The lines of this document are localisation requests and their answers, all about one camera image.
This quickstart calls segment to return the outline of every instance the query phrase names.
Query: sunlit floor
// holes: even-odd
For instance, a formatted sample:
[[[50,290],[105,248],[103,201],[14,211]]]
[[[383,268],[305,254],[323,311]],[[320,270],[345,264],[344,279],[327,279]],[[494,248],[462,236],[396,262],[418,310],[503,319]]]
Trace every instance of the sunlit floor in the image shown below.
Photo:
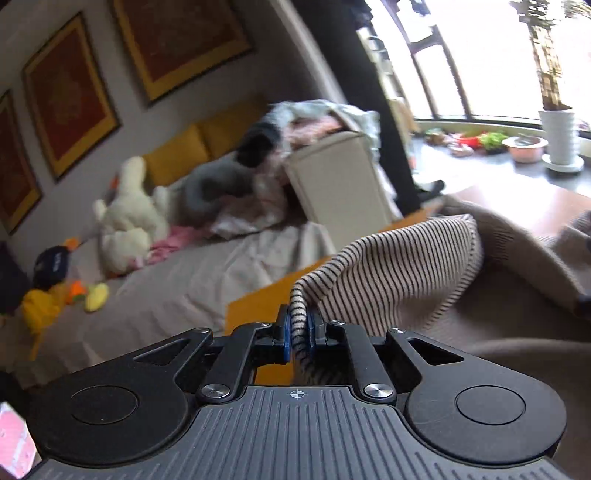
[[[415,181],[443,180],[443,193],[466,189],[481,180],[496,180],[502,188],[509,175],[521,174],[543,183],[551,183],[591,197],[591,164],[587,163],[579,174],[564,174],[548,170],[543,162],[535,164],[515,163],[508,153],[500,155],[478,154],[471,157],[452,157],[447,148],[430,147],[422,140],[415,140],[418,174]]]

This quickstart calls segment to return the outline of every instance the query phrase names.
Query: metal bolt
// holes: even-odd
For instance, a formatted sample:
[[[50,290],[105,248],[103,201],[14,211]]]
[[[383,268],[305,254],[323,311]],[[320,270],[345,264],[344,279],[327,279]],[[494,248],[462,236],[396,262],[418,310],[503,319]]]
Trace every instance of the metal bolt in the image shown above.
[[[207,398],[223,398],[230,394],[230,389],[226,385],[212,383],[205,385],[201,389],[201,393]]]
[[[392,387],[383,383],[372,383],[363,389],[368,397],[372,398],[386,398],[394,393]]]

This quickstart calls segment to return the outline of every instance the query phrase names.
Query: white plush toy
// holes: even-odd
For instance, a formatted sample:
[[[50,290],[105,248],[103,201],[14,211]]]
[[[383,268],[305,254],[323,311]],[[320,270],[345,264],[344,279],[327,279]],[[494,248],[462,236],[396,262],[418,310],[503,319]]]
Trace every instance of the white plush toy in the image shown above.
[[[170,233],[165,212],[168,191],[156,187],[152,198],[143,184],[145,161],[132,157],[121,165],[115,200],[107,207],[103,200],[93,205],[100,224],[100,248],[106,266],[116,274],[129,271],[136,257],[145,257],[153,243],[164,240]]]

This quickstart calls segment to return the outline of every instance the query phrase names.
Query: framed picture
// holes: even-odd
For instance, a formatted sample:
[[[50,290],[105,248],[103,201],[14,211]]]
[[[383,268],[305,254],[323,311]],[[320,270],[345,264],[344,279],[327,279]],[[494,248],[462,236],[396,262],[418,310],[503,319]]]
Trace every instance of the framed picture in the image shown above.
[[[41,189],[29,164],[10,90],[0,98],[0,218],[13,233],[37,202]]]
[[[150,102],[252,50],[228,0],[112,0]]]
[[[43,152],[59,179],[119,127],[82,13],[35,53],[22,75]]]

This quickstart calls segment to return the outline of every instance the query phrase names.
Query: wooden table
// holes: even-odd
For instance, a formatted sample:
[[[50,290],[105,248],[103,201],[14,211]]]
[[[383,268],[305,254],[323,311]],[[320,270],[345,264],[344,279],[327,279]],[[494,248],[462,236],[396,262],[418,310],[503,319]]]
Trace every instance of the wooden table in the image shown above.
[[[591,198],[522,175],[508,177],[502,184],[497,181],[480,183],[454,196],[498,212],[530,230],[534,235],[556,235],[563,225],[586,210],[591,210]],[[386,230],[396,230],[424,222],[435,209],[433,206],[419,210],[392,224]],[[321,266],[326,260],[294,272],[273,285],[228,305],[226,335],[244,323],[274,322],[279,306],[289,302],[291,287],[295,281]],[[256,383],[289,385],[292,377],[292,365],[267,365],[259,369]]]

